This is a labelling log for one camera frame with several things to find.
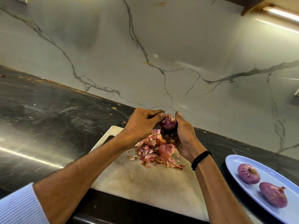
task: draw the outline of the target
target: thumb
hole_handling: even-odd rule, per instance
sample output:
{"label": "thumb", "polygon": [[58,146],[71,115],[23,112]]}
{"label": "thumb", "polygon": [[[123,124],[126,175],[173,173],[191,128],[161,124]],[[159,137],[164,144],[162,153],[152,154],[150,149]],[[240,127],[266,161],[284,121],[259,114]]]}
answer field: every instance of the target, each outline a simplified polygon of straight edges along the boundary
{"label": "thumb", "polygon": [[151,123],[153,126],[157,125],[159,122],[161,122],[165,117],[165,113],[161,112],[157,115],[155,115],[153,118],[151,118]]}
{"label": "thumb", "polygon": [[181,113],[177,112],[176,113],[176,120],[179,122],[185,121],[185,119],[181,116]]}

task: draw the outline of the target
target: striped sleeve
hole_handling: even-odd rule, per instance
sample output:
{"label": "striped sleeve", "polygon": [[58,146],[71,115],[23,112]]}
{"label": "striped sleeve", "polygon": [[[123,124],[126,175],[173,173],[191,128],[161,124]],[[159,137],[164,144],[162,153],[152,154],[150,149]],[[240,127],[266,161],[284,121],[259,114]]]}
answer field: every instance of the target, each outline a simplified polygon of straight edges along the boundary
{"label": "striped sleeve", "polygon": [[33,183],[0,200],[0,224],[49,224]]}

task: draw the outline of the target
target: plate rim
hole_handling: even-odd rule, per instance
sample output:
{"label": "plate rim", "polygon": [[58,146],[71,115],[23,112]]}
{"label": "plate rim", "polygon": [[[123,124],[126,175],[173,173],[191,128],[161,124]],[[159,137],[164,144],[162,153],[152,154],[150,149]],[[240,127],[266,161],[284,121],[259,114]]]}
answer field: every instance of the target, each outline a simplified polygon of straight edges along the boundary
{"label": "plate rim", "polygon": [[257,198],[255,196],[252,196],[251,194],[249,194],[249,191],[242,185],[239,183],[239,179],[237,179],[237,177],[230,171],[230,169],[228,168],[228,160],[231,159],[231,158],[234,158],[234,157],[242,157],[242,158],[246,158],[248,160],[252,160],[254,162],[257,162],[259,163],[260,165],[262,165],[263,167],[266,167],[267,169],[270,169],[272,170],[273,172],[275,172],[275,174],[277,174],[279,177],[282,177],[284,180],[287,180],[293,187],[296,187],[296,188],[299,188],[299,186],[297,186],[295,183],[293,183],[291,180],[287,179],[286,177],[284,177],[283,175],[281,175],[280,173],[278,173],[277,171],[271,169],[270,167],[254,160],[254,159],[251,159],[251,158],[248,158],[246,156],[240,156],[240,155],[234,155],[234,154],[231,154],[231,155],[228,155],[226,158],[225,158],[225,164],[226,164],[226,168],[228,169],[229,173],[231,174],[231,176],[234,178],[234,180],[238,183],[238,185],[256,202],[258,203],[263,209],[265,209],[268,213],[270,213],[271,215],[273,215],[275,218],[277,218],[278,220],[280,220],[281,222],[285,223],[285,224],[289,224],[286,220],[282,219],[279,215],[277,215],[276,213],[274,213],[273,211],[271,211],[268,207],[266,206],[263,206],[264,204],[261,203],[259,200],[257,200]]}

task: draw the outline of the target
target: purple onion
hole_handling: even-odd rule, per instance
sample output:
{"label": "purple onion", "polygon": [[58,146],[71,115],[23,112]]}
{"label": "purple onion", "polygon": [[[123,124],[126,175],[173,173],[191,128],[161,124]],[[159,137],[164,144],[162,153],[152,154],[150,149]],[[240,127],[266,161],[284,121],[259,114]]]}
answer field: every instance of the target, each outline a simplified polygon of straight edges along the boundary
{"label": "purple onion", "polygon": [[162,129],[170,131],[177,126],[177,123],[178,122],[173,115],[166,114],[164,119],[159,123],[159,125]]}
{"label": "purple onion", "polygon": [[238,174],[247,184],[256,184],[261,180],[259,172],[247,163],[242,163],[238,166]]}
{"label": "purple onion", "polygon": [[268,182],[260,183],[261,193],[276,208],[285,208],[288,204],[284,190],[283,186],[278,187]]}

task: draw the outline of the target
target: person's left arm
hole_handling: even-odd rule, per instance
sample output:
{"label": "person's left arm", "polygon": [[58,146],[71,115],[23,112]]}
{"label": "person's left arm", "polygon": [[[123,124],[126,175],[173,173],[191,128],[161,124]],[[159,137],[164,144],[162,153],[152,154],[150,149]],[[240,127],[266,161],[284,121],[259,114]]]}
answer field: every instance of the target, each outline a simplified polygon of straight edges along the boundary
{"label": "person's left arm", "polygon": [[50,223],[65,223],[93,182],[120,154],[150,135],[163,110],[137,108],[112,140],[35,183],[33,189]]}

